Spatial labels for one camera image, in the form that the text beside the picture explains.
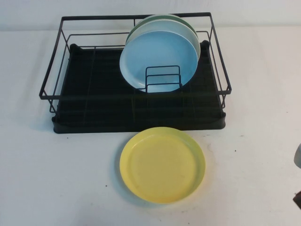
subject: light blue plate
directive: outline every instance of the light blue plate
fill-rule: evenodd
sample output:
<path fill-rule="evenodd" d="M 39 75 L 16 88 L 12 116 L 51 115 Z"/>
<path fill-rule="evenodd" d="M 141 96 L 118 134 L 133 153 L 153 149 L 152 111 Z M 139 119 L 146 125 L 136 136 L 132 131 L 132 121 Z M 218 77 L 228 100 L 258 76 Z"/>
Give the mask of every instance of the light blue plate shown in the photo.
<path fill-rule="evenodd" d="M 142 34 L 129 42 L 120 57 L 120 70 L 125 80 L 134 88 L 145 88 L 145 69 L 150 66 L 178 65 L 181 82 L 185 85 L 194 75 L 198 56 L 193 45 L 183 36 L 173 32 L 154 31 Z M 178 73 L 177 67 L 151 68 L 151 74 Z M 148 92 L 170 92 L 179 88 L 178 75 L 148 77 Z"/>

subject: plate rim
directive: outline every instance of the plate rim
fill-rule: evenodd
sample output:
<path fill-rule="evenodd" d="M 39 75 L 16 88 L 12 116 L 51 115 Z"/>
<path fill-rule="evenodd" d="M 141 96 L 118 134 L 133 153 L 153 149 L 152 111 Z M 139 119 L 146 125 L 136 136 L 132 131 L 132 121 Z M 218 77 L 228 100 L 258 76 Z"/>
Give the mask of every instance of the plate rim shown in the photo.
<path fill-rule="evenodd" d="M 193 145 L 194 148 L 196 148 L 199 151 L 199 154 L 200 154 L 200 158 L 201 158 L 200 162 L 201 162 L 202 170 L 200 170 L 200 174 L 201 175 L 200 175 L 199 184 L 197 184 L 197 186 L 192 191 L 190 191 L 189 194 L 187 194 L 185 196 L 182 196 L 179 199 L 173 200 L 171 202 L 156 202 L 156 201 L 153 201 L 153 200 L 148 199 L 146 197 L 142 197 L 137 192 L 135 192 L 133 189 L 131 189 L 131 185 L 129 183 L 129 180 L 126 179 L 126 172 L 123 170 L 123 168 L 124 168 L 123 164 L 126 165 L 126 161 L 125 161 L 126 159 L 124 159 L 125 158 L 124 156 L 127 154 L 127 152 L 130 152 L 132 150 L 132 147 L 134 146 L 133 143 L 137 144 L 137 143 L 141 142 L 143 139 L 145 139 L 147 137 L 150 137 L 150 136 L 153 136 L 154 134 L 171 134 L 171 135 L 174 135 L 174 136 L 178 136 L 179 139 L 181 139 L 183 142 L 187 142 L 187 143 L 190 143 L 191 145 Z M 122 150 L 122 153 L 120 155 L 120 159 L 119 159 L 119 171 L 120 171 L 123 183 L 126 185 L 126 187 L 134 195 L 136 195 L 137 197 L 139 197 L 139 198 L 141 198 L 143 200 L 146 200 L 146 201 L 149 201 L 149 202 L 152 202 L 152 203 L 167 204 L 167 203 L 173 203 L 173 202 L 177 202 L 179 200 L 182 200 L 184 198 L 187 198 L 188 196 L 190 196 L 191 194 L 193 194 L 199 188 L 199 186 L 202 184 L 202 181 L 204 180 L 204 176 L 205 176 L 205 173 L 206 173 L 206 159 L 205 159 L 204 152 L 203 152 L 202 148 L 187 133 L 185 133 L 185 132 L 183 132 L 181 130 L 178 130 L 178 129 L 171 128 L 171 127 L 153 127 L 153 128 L 149 128 L 149 129 L 146 129 L 146 130 L 143 130 L 143 131 L 137 133 L 135 136 L 133 136 L 126 143 L 126 145 L 124 146 L 124 148 Z"/>

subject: white wall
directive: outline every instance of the white wall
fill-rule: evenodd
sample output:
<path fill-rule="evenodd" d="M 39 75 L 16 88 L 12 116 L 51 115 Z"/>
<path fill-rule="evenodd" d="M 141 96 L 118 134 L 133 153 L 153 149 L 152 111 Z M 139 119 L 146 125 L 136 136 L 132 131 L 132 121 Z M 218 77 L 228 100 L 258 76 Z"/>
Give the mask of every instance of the white wall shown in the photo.
<path fill-rule="evenodd" d="M 0 30 L 56 30 L 62 16 L 212 12 L 217 26 L 301 25 L 301 0 L 0 0 Z"/>

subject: black drip tray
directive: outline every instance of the black drip tray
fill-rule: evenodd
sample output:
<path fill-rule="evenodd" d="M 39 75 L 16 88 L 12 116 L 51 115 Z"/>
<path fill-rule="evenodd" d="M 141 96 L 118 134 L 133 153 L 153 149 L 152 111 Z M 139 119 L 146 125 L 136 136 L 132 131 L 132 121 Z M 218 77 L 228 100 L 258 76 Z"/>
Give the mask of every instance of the black drip tray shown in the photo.
<path fill-rule="evenodd" d="M 198 68 L 189 83 L 173 92 L 146 95 L 122 77 L 121 49 L 83 49 L 72 44 L 61 96 L 95 99 L 59 101 L 52 118 L 55 132 L 126 132 L 157 126 L 181 130 L 222 129 L 225 113 L 220 97 L 215 94 L 209 42 L 200 45 Z M 197 92 L 213 95 L 183 95 Z"/>

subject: black dish rack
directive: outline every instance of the black dish rack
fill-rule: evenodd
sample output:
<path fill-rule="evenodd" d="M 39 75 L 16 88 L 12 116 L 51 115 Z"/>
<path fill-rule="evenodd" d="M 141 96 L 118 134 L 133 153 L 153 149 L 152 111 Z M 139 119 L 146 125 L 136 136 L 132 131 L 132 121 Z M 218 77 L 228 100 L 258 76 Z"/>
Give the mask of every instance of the black dish rack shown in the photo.
<path fill-rule="evenodd" d="M 209 19 L 209 28 L 197 30 L 205 38 L 200 43 L 201 56 L 193 78 L 173 92 L 148 93 L 150 65 L 145 69 L 144 92 L 131 87 L 122 77 L 119 59 L 124 45 L 70 44 L 74 37 L 110 37 L 129 32 L 63 31 L 66 21 L 136 21 L 136 16 L 67 16 L 62 17 L 53 54 L 50 59 L 40 98 L 48 100 L 56 133 L 126 132 L 166 126 L 180 130 L 222 129 L 225 127 L 225 97 L 232 91 L 210 13 L 175 14 L 187 18 Z"/>

